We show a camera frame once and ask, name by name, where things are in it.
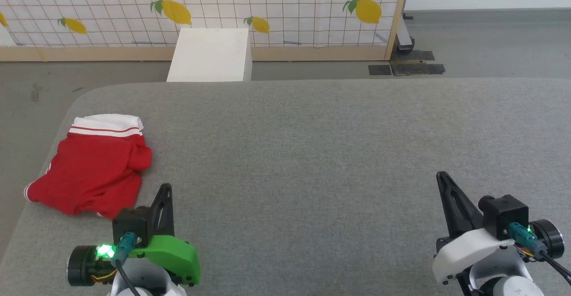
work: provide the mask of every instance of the green robot part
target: green robot part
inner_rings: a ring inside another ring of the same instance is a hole
[[[134,249],[129,257],[149,259],[180,277],[182,284],[192,286],[200,283],[200,263],[196,249],[174,236],[155,235],[147,247]]]

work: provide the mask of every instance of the white robot part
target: white robot part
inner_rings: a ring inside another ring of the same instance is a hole
[[[455,276],[490,256],[500,246],[508,247],[513,244],[513,239],[498,241],[484,228],[468,231],[440,249],[432,262],[432,272],[437,282],[445,282],[449,280],[449,276]]]
[[[164,289],[166,291],[165,296],[187,296],[182,287],[173,283],[164,268],[147,258],[129,258],[123,265],[123,270],[141,296],[151,296],[151,292],[145,288]],[[116,274],[108,296],[133,296],[133,293],[121,275]]]
[[[494,296],[544,296],[531,280],[522,276],[506,276],[494,286]]]
[[[470,269],[470,285],[479,289],[477,280],[496,275],[520,276],[530,282],[534,281],[514,245],[508,245],[505,249],[498,248],[491,255],[476,262]]]

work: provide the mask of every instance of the lemon print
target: lemon print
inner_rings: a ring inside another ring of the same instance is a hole
[[[248,25],[260,33],[269,34],[269,23],[261,17],[250,16],[245,18],[244,22],[248,22]]]
[[[3,26],[8,26],[8,23],[6,23],[6,18],[2,13],[0,13],[0,24],[2,24]]]
[[[345,2],[343,10],[345,10],[345,7],[347,7],[351,14],[353,14],[353,10],[356,9],[355,14],[357,14],[357,18],[363,23],[378,24],[381,18],[381,6],[375,1],[352,0]]]
[[[158,0],[151,3],[151,11],[153,8],[159,14],[165,11],[167,18],[175,23],[192,25],[190,12],[180,3],[171,0]]]
[[[62,24],[63,26],[67,26],[67,28],[69,28],[73,32],[76,32],[79,34],[87,34],[87,30],[85,29],[85,25],[82,24],[78,20],[74,20],[73,18],[65,18],[65,17],[60,18],[58,20],[58,24]]]

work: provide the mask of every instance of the gray floor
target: gray floor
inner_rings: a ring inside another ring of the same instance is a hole
[[[569,11],[416,13],[418,50],[432,50],[447,77],[571,78]],[[169,62],[0,63],[0,255],[21,214],[22,189],[35,180],[61,119],[89,90],[165,81]],[[378,78],[371,62],[257,62],[256,80]]]

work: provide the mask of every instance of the white box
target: white box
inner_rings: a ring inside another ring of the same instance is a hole
[[[167,82],[250,81],[248,29],[181,29]]]

